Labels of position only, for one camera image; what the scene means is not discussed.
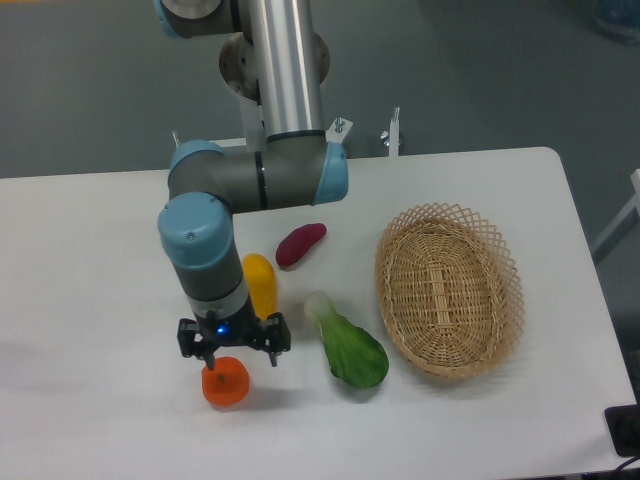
yellow toy pepper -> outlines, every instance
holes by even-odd
[[[266,320],[277,309],[275,271],[269,260],[257,253],[250,253],[242,259],[242,271],[256,315],[260,320]]]

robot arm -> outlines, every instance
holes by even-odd
[[[240,21],[244,26],[249,13],[266,147],[224,155],[211,142],[180,145],[171,161],[170,201],[158,228],[196,318],[180,321],[182,354],[203,359],[213,368],[219,347],[245,345],[269,353],[275,366],[276,356],[290,348],[289,331],[279,313],[266,321],[256,317],[231,216],[337,201],[347,194],[345,152],[341,145],[327,143],[322,127],[309,3],[156,0],[156,9],[159,17],[164,15],[165,27],[182,36],[211,30],[214,24],[228,29],[228,19],[222,18],[229,14],[233,20],[234,10],[237,18],[245,18]]]

wicker basket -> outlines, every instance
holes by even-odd
[[[502,362],[524,323],[520,278],[496,227],[459,205],[412,208],[376,253],[384,323],[421,370],[467,378]]]

red sweet potato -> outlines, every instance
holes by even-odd
[[[322,223],[310,223],[296,228],[280,242],[276,250],[276,262],[280,268],[298,263],[327,233]]]

toy vegetable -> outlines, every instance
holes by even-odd
[[[276,274],[269,260],[257,253],[242,259],[242,272],[249,287],[253,309],[261,320],[266,320],[277,308]]]
[[[298,263],[326,234],[327,227],[322,223],[310,223],[296,228],[278,245],[276,263],[281,268]]]
[[[238,403],[249,393],[249,372],[237,358],[216,358],[213,370],[202,369],[202,393],[217,407]]]
[[[331,298],[318,291],[305,301],[305,314],[322,335],[331,373],[354,388],[378,385],[389,371],[389,359],[380,343],[364,329],[340,315]]]

